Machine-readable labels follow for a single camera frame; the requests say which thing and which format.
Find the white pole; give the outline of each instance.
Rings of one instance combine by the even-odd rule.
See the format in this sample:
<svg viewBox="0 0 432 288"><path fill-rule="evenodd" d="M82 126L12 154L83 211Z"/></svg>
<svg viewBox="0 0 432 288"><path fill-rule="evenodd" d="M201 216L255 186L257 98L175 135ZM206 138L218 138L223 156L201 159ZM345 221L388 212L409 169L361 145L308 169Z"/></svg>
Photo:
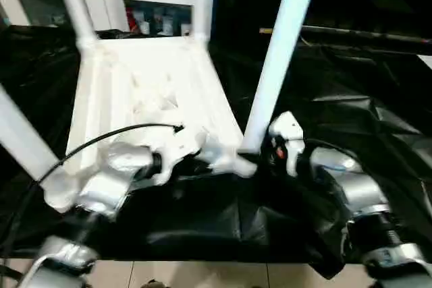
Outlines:
<svg viewBox="0 0 432 288"><path fill-rule="evenodd" d="M77 36L77 47L80 50L92 46L97 40L92 25L88 19L87 11L82 0L65 0Z"/></svg>
<svg viewBox="0 0 432 288"><path fill-rule="evenodd" d="M0 85L0 143L25 171L39 180L56 162L57 157L45 144L21 110ZM78 192L78 182L60 167L42 187L45 201L60 212L66 211Z"/></svg>
<svg viewBox="0 0 432 288"><path fill-rule="evenodd" d="M281 0L241 149L258 153L311 0Z"/></svg>
<svg viewBox="0 0 432 288"><path fill-rule="evenodd" d="M192 29L196 40L207 40L205 22L206 0L195 0L193 8Z"/></svg>

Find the black cable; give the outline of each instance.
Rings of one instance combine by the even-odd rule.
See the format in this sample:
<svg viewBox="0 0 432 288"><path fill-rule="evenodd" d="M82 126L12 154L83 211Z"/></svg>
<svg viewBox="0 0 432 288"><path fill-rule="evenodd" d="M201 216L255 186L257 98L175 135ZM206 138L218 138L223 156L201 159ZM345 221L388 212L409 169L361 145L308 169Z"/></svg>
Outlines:
<svg viewBox="0 0 432 288"><path fill-rule="evenodd" d="M13 279L15 281L20 281L24 276L22 272L14 270L8 266L0 266L1 272L5 274L5 277Z"/></svg>
<svg viewBox="0 0 432 288"><path fill-rule="evenodd" d="M75 148L73 151L65 155L61 160L59 160L57 163L55 163L40 179L39 181L32 181L29 186L26 189L26 194L20 201L18 202L18 207L12 214L11 218L11 226L9 233L7 234L5 238L4 243L4 250L3 250L3 267L0 269L0 288L3 288L3 278L5 276L5 269L8 267L8 260L9 256L13 250L14 241L16 239L16 235L18 234L18 229L21 225L22 216L24 215L24 212L27 209L27 206L31 202L31 199L33 198L33 195L36 193L38 185L41 185L43 181L45 181L52 172L54 172L58 167L60 167L64 162L72 158L75 154L79 153L80 151L84 150L88 146L91 146L97 142L100 142L101 140L104 140L105 138L110 138L111 136L124 133L133 129L138 128L145 128L145 127L172 127L174 129L174 132L179 132L183 129L183 126L178 125L170 125L170 124L164 124L164 123L144 123L144 124L137 124L137 125L131 125L127 127L123 127L121 129L114 130L112 132L108 132L106 134L103 134L101 136L98 136L96 138L93 138L92 140L80 145L79 147Z"/></svg>

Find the black plastic sheet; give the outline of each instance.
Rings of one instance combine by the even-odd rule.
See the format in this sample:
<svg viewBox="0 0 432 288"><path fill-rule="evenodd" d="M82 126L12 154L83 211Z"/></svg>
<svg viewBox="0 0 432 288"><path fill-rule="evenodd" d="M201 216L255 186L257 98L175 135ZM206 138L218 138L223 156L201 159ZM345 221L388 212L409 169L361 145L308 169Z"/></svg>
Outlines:
<svg viewBox="0 0 432 288"><path fill-rule="evenodd" d="M2 83L61 156L80 59L74 36L49 28L13 28L6 33L0 35ZM101 36L128 35L108 31ZM264 57L241 56L215 44L210 50L234 114L244 128ZM355 152L411 228L410 236L430 253L431 219L420 183L431 181L427 160L432 156L429 68L414 55L336 52L300 43L288 75L275 115L291 110L306 137ZM38 106L43 109L32 117L33 105L44 98ZM30 181L16 170L9 172L13 179L3 177L3 228L16 197ZM308 262L322 275L332 277L345 262L356 262L358 256L355 251L341 253L343 220L335 216L328 199L323 193L295 186L283 175L272 176L265 166L253 179L233 175L174 177L167 186L128 198L109 235L100 239L101 256L117 260ZM65 219L69 217L60 217L47 207L39 191L24 219L14 255L33 255L46 235L67 229Z"/></svg>
<svg viewBox="0 0 432 288"><path fill-rule="evenodd" d="M234 115L244 129L264 56L226 52L214 42L211 56ZM274 116L292 111L306 138L351 150L379 182L408 236L431 256L432 223L422 182L432 180L431 70L416 55L336 51L300 41ZM291 182L291 190L325 245L344 262L356 251L341 252L345 220L338 219L324 193Z"/></svg>

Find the floor tile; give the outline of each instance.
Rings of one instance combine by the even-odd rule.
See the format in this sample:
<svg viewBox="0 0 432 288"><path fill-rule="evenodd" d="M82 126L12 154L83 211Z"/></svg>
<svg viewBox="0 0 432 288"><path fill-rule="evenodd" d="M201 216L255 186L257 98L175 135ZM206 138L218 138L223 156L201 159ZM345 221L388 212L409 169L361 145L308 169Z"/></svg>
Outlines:
<svg viewBox="0 0 432 288"><path fill-rule="evenodd" d="M98 261L88 283L94 288L128 288L133 262Z"/></svg>
<svg viewBox="0 0 432 288"><path fill-rule="evenodd" d="M12 259L9 266L24 272L32 260ZM132 272L133 262L98 261L92 273L88 276L88 283L94 288L127 288ZM16 281L6 279L5 288L13 288Z"/></svg>
<svg viewBox="0 0 432 288"><path fill-rule="evenodd" d="M11 259L9 261L9 267L20 271L20 272L24 272L27 270L27 268L30 266L30 263L32 262L32 260L30 259ZM5 288L13 288L16 286L16 281L6 278L5 280Z"/></svg>
<svg viewBox="0 0 432 288"><path fill-rule="evenodd" d="M130 288L155 279L171 288L268 288L265 264L135 262Z"/></svg>
<svg viewBox="0 0 432 288"><path fill-rule="evenodd" d="M270 288L365 288L373 281L361 265L345 266L332 280L305 264L269 264Z"/></svg>

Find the red object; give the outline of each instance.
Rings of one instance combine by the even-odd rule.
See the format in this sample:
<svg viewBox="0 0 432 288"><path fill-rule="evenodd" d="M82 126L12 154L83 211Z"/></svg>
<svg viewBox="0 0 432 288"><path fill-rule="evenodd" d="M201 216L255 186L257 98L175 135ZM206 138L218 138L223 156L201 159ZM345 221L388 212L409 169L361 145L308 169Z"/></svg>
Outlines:
<svg viewBox="0 0 432 288"><path fill-rule="evenodd" d="M138 28L138 25L135 21L134 15L132 14L132 8L126 8L126 17L128 18L129 29L131 32L135 31Z"/></svg>

